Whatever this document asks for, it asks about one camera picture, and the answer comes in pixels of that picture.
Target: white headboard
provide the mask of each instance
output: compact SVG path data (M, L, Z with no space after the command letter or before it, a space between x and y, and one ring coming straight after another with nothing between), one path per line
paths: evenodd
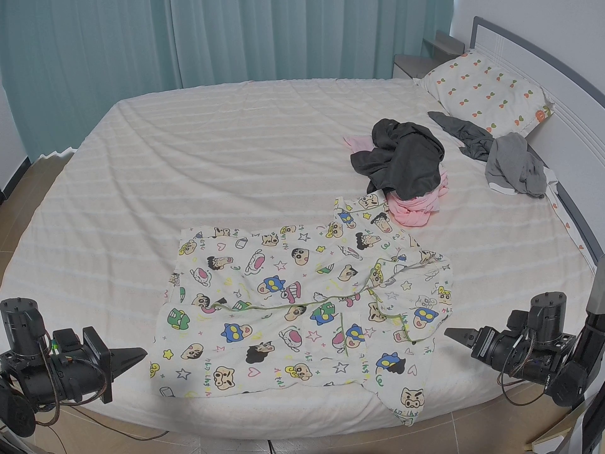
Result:
M475 17L471 48L542 86L555 113L527 137L597 261L605 246L605 95L548 52Z

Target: curtain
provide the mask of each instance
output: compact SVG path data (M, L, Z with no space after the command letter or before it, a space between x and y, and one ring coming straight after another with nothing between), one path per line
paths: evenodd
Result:
M244 80L390 78L453 0L0 0L0 67L29 156L78 147L121 99Z

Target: pink garment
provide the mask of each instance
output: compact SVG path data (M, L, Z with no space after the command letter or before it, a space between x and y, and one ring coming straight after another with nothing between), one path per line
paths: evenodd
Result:
M448 171L441 168L441 183L439 186L421 197L403 201L397 197L397 193L389 192L387 194L389 212L401 225L421 227L426 225L431 212L439 210L439 197L446 193L448 193Z
M371 134L365 136L343 136L343 139L345 144L351 148L351 153L357 153L362 150L372 151L374 149Z

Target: floor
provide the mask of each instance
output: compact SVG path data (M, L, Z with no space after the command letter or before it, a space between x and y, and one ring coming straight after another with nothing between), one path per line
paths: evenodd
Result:
M0 283L21 234L70 157L54 155L38 160L26 172L10 198L0 206ZM539 393L538 386L522 385L512 390L510 396L517 403L522 403ZM135 437L160 433L81 409L110 427ZM521 454L525 443L548 430L566 412L549 397L542 397L527 407L515 407L503 397L498 397L485 404L419 422L412 428L383 428L317 439L275 440L273 445L276 452L284 454L391 454L404 451L423 454ZM39 415L40 420L50 416ZM247 454L268 451L266 441L200 438L172 432L154 441L134 441L95 424L70 408L61 410L55 430L65 444L67 454L219 454L231 451ZM47 451L64 453L49 428L38 427L29 441Z

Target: gray star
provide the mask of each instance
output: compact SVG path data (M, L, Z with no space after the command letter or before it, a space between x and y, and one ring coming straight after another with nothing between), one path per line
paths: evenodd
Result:
M175 370L175 373L178 375L177 378L184 378L185 380L187 380L187 377L191 375L191 372L187 372L184 368Z
M334 365L334 366L332 366L332 368L336 368L336 370L337 370L336 373L337 374L340 374L340 373L346 374L348 366L349 366L348 363L340 363L340 362L338 362L338 365Z

